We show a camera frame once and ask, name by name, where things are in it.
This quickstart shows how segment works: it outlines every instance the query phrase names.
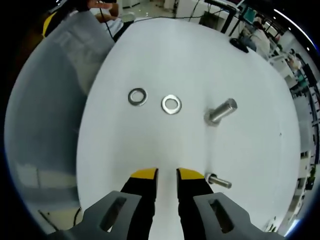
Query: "person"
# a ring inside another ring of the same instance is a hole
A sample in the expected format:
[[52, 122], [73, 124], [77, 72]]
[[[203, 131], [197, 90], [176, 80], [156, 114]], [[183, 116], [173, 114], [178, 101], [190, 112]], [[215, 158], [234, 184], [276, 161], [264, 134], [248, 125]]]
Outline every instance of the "person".
[[270, 52], [270, 41], [265, 34], [264, 27], [258, 21], [255, 21], [253, 25], [256, 27], [256, 30], [250, 37], [250, 40], [256, 46], [256, 52], [262, 57], [266, 58]]
[[300, 55], [296, 53], [293, 48], [291, 48], [290, 52], [288, 53], [288, 65], [294, 73], [296, 73], [302, 67], [302, 63], [299, 60], [298, 56]]
[[91, 7], [90, 12], [101, 23], [104, 30], [110, 31], [112, 39], [116, 42], [125, 30], [134, 22], [123, 22], [119, 18], [119, 5], [117, 3], [111, 3], [109, 7], [96, 8]]
[[118, 18], [119, 5], [116, 3], [116, 0], [114, 0], [115, 3], [105, 3], [103, 1], [104, 0], [68, 0], [52, 12], [44, 21], [42, 36], [44, 38], [47, 37], [63, 20], [71, 15], [90, 10], [97, 20], [103, 24], [102, 27], [104, 29], [108, 31], [109, 27], [112, 39], [116, 42], [134, 21], [123, 23], [122, 20]]

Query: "wall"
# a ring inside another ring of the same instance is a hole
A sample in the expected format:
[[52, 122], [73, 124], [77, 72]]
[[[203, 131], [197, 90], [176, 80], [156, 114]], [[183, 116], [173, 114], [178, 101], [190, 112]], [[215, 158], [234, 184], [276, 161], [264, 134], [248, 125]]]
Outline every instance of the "wall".
[[315, 79], [320, 81], [320, 72], [310, 57], [308, 51], [298, 42], [295, 36], [290, 32], [286, 31], [284, 35], [280, 38], [279, 44], [282, 46], [285, 52], [289, 52], [290, 49], [294, 49], [296, 53], [300, 54], [302, 59], [309, 64]]
[[174, 5], [175, 5], [175, 0], [165, 0], [163, 7], [165, 9], [174, 9]]

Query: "cable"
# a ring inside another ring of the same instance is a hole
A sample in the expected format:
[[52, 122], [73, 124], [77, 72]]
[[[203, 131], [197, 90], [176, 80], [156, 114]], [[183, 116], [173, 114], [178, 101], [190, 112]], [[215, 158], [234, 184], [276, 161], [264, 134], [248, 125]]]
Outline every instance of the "cable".
[[106, 19], [105, 19], [105, 16], [104, 16], [103, 13], [102, 13], [101, 8], [99, 8], [99, 9], [100, 9], [101, 17], [103, 18], [103, 21], [104, 21], [106, 27], [108, 28], [110, 37], [112, 38], [112, 40], [113, 40], [114, 42], [116, 42], [116, 41], [114, 40], [114, 37], [113, 37], [112, 34], [111, 34], [110, 28], [109, 28], [109, 26], [108, 26], [108, 24], [107, 24], [107, 21], [106, 21]]
[[216, 27], [215, 27], [215, 29], [218, 29], [218, 23], [219, 23], [220, 13], [221, 13], [221, 11], [219, 12], [218, 19], [216, 20]]
[[188, 22], [190, 22], [191, 18], [194, 16], [195, 10], [196, 10], [199, 2], [200, 2], [200, 0], [198, 0], [198, 1], [196, 2], [195, 6], [194, 6], [194, 8], [193, 8], [193, 10], [192, 10], [192, 12], [191, 12], [191, 15], [190, 15], [190, 18], [189, 18], [189, 21], [188, 21]]
[[44, 220], [46, 220], [46, 222], [54, 228], [55, 231], [59, 231], [59, 229], [56, 227], [56, 225], [54, 225], [47, 217], [46, 215], [44, 215], [44, 213], [40, 210], [38, 210], [38, 213], [44, 218]]
[[[219, 11], [216, 11], [214, 12], [213, 14], [217, 14], [219, 12], [222, 12], [224, 11], [224, 9], [221, 9]], [[146, 20], [151, 20], [151, 19], [198, 19], [198, 18], [202, 18], [204, 15], [201, 15], [201, 16], [192, 16], [192, 17], [189, 17], [189, 16], [183, 16], [183, 17], [169, 17], [169, 16], [155, 16], [155, 17], [150, 17], [150, 18], [145, 18], [145, 19], [140, 19], [140, 20], [137, 20], [137, 21], [134, 21], [133, 23], [137, 23], [137, 22], [141, 22], [141, 21], [146, 21]]]
[[74, 218], [73, 218], [73, 226], [76, 225], [77, 217], [78, 217], [78, 214], [80, 213], [80, 210], [81, 210], [81, 207], [79, 207], [79, 209], [76, 211], [76, 213], [75, 213], [75, 215], [74, 215]]

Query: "desk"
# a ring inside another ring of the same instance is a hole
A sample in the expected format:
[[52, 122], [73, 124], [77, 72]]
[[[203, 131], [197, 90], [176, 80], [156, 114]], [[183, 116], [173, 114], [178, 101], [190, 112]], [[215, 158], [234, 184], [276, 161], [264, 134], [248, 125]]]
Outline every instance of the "desk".
[[[215, 0], [215, 1], [219, 2], [221, 4], [232, 6], [235, 9], [237, 8], [237, 6], [230, 1], [226, 1], [226, 0]], [[179, 1], [177, 11], [176, 11], [177, 18], [190, 17], [197, 2], [198, 2], [198, 0], [181, 0], [181, 1]], [[198, 24], [201, 19], [199, 16], [203, 16], [205, 14], [205, 12], [208, 12], [208, 6], [209, 6], [209, 12], [211, 14], [216, 13], [221, 10], [221, 8], [216, 5], [206, 3], [204, 0], [200, 0], [199, 3], [197, 4], [197, 6], [194, 10], [194, 14], [193, 14], [193, 17], [198, 17], [198, 18], [191, 18], [190, 22]], [[218, 17], [216, 30], [220, 32], [222, 30], [226, 20], [227, 20], [229, 12], [221, 11], [219, 13], [216, 13], [215, 15]], [[230, 34], [232, 29], [236, 25], [237, 21], [238, 21], [238, 18], [234, 16], [231, 20], [231, 23], [230, 23], [228, 29], [225, 32], [226, 35]], [[231, 37], [238, 38], [240, 35], [240, 32], [244, 29], [244, 27], [245, 27], [245, 23], [243, 21], [241, 21], [239, 23], [239, 25], [237, 26], [237, 28], [232, 33]]]
[[[129, 104], [134, 88], [147, 91], [144, 105]], [[178, 114], [161, 108], [169, 94], [182, 102]], [[206, 110], [228, 98], [236, 100], [237, 111], [218, 127], [207, 126]], [[294, 102], [270, 64], [210, 28], [150, 19], [124, 32], [91, 88], [77, 146], [78, 194], [85, 210], [120, 191], [136, 170], [158, 167], [149, 239], [180, 240], [176, 168], [214, 172], [232, 188], [213, 185], [213, 191], [246, 209], [262, 229], [274, 216], [278, 224], [285, 216], [299, 161]]]

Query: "white shirt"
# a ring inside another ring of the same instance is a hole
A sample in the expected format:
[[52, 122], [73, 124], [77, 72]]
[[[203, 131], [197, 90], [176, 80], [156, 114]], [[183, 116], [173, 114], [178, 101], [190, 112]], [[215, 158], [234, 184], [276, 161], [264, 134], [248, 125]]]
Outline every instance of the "white shirt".
[[[103, 14], [111, 15], [109, 10], [104, 9], [104, 8], [101, 8], [101, 10], [102, 10]], [[93, 15], [97, 15], [97, 14], [100, 15], [101, 14], [100, 8], [91, 8], [90, 12]], [[124, 26], [124, 23], [122, 22], [122, 20], [120, 18], [117, 18], [116, 20], [109, 20], [106, 23], [108, 24], [108, 27], [110, 29], [112, 36], [114, 36]], [[108, 31], [108, 28], [104, 22], [101, 23], [101, 26], [105, 31]]]
[[250, 37], [252, 42], [254, 42], [256, 46], [256, 52], [262, 57], [267, 57], [270, 52], [270, 41], [267, 38], [265, 32], [261, 29], [257, 29], [254, 31], [252, 36]]

